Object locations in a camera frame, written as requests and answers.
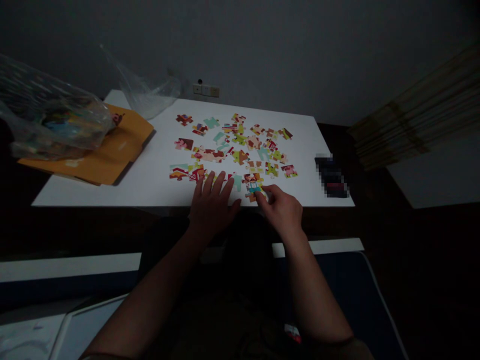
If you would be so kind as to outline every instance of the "cardboard box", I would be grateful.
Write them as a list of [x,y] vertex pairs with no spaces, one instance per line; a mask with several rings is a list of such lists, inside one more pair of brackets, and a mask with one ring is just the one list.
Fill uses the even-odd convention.
[[22,158],[20,164],[94,185],[115,185],[122,179],[146,144],[154,127],[133,110],[106,104],[117,124],[97,150],[79,159],[58,161]]

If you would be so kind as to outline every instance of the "clear plastic bag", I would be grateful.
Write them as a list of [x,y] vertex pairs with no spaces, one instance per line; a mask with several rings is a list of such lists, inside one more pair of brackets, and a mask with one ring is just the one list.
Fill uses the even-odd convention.
[[12,156],[80,158],[114,127],[95,95],[0,54],[0,118],[10,127]]
[[120,74],[120,89],[132,110],[150,120],[168,108],[180,96],[182,84],[172,76],[144,78],[135,75],[101,44],[100,48]]

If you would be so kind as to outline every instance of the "electrical socket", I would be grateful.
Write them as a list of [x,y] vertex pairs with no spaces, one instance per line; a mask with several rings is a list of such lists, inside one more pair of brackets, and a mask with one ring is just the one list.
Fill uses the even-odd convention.
[[202,85],[193,84],[193,93],[194,94],[202,94]]
[[201,86],[201,94],[205,96],[210,96],[210,86],[209,85],[202,85]]
[[210,96],[213,96],[214,98],[220,97],[220,88],[219,87],[210,87]]

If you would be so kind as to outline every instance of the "white tabletop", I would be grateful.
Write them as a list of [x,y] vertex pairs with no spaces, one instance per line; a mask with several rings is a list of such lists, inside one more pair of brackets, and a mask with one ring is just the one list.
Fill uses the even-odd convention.
[[[111,105],[130,109],[124,94],[112,90],[105,99]],[[271,179],[270,175],[262,174],[264,185],[277,184],[285,192],[295,196],[304,207],[352,207],[355,206],[351,197],[326,197],[315,166],[317,154],[330,154],[329,148],[312,116],[295,115],[283,112],[258,110],[247,107],[220,105],[210,102],[178,99],[160,115],[150,121],[156,134],[145,147],[128,173],[117,186],[92,184],[51,176],[40,191],[33,206],[125,206],[125,207],[175,207],[189,206],[195,187],[194,181],[183,178],[182,181],[170,179],[170,165],[195,163],[191,152],[175,149],[174,141],[178,138],[192,139],[193,146],[204,145],[206,149],[216,149],[213,138],[221,127],[210,129],[205,136],[192,133],[192,125],[202,123],[204,119],[215,117],[220,125],[231,123],[233,114],[246,117],[244,123],[245,135],[253,135],[250,127],[259,124],[265,129],[279,130],[287,128],[293,135],[291,140],[278,137],[278,149],[285,153],[287,164],[292,164],[298,172],[297,177],[285,178],[279,169],[279,176]],[[177,115],[192,116],[193,123],[181,126]],[[253,161],[259,161],[256,150],[249,151],[246,146],[231,142],[236,150],[240,148]],[[227,174],[236,172],[243,176],[248,174],[246,165],[233,162],[228,156],[222,163],[201,161],[204,168],[216,173],[224,170]],[[241,191],[234,190],[230,195],[230,204],[235,199],[242,199],[242,206],[257,206],[250,203],[245,194],[247,189],[242,184]]]

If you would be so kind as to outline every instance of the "gray wall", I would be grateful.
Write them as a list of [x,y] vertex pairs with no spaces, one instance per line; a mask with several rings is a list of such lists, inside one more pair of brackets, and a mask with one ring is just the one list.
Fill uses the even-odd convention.
[[473,1],[2,1],[0,52],[104,97],[99,49],[222,104],[351,125],[471,43]]
[[480,202],[480,131],[388,166],[414,209]]

